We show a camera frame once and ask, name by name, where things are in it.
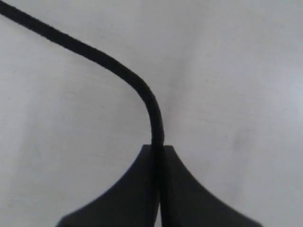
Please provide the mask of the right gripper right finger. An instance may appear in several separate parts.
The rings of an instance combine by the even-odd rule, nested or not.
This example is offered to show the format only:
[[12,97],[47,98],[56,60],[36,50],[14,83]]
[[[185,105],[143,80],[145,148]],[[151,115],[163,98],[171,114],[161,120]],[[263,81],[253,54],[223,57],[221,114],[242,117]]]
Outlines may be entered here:
[[160,209],[164,227],[259,227],[203,187],[173,146],[160,153]]

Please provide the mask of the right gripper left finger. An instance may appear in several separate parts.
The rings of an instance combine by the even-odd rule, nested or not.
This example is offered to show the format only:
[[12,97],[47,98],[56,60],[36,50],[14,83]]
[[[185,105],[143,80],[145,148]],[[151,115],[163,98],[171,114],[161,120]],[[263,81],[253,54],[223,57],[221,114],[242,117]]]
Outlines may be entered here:
[[152,227],[159,207],[155,152],[143,145],[126,173],[104,194],[64,216],[59,227]]

